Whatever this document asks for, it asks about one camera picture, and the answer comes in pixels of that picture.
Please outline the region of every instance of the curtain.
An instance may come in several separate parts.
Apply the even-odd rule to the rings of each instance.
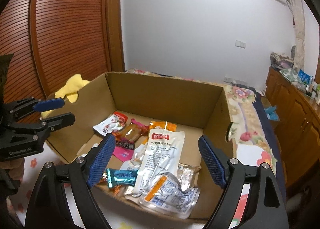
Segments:
[[[289,0],[288,4],[294,22],[294,32],[296,41],[296,51],[294,56],[293,68],[298,72],[304,70],[304,35],[305,35],[305,19],[302,0]]]

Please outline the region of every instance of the white wall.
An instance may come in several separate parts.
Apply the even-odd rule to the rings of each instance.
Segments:
[[[292,14],[277,0],[122,0],[126,69],[265,83],[272,51],[291,53]],[[235,41],[247,43],[246,49]]]
[[[304,71],[315,76],[319,57],[319,24],[313,13],[303,1],[305,18],[305,42],[304,42]]]

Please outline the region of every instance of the metal pin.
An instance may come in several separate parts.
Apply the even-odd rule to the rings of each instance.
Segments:
[[[235,158],[230,159],[230,163],[233,165],[237,165],[239,163],[239,161]]]
[[[50,168],[51,166],[52,166],[52,162],[47,162],[47,163],[44,165],[45,168]]]
[[[84,162],[84,157],[80,156],[76,158],[76,163],[82,163],[82,162]]]
[[[268,163],[264,162],[262,164],[262,167],[265,168],[265,169],[268,169],[268,168],[270,168],[270,165]]]

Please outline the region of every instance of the teal candy wrapper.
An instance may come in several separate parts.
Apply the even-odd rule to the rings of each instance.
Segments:
[[[138,171],[114,170],[106,168],[105,172],[108,176],[108,187],[112,188],[117,185],[134,186],[138,176]]]

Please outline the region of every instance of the louvered wardrobe door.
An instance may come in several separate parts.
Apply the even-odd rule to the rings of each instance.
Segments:
[[[92,80],[110,69],[102,6],[102,0],[36,0],[38,53],[50,92],[76,73]]]
[[[44,99],[34,67],[29,39],[30,0],[10,0],[0,15],[0,55],[14,54],[4,89],[4,102],[34,96]],[[36,121],[31,115],[24,122]]]

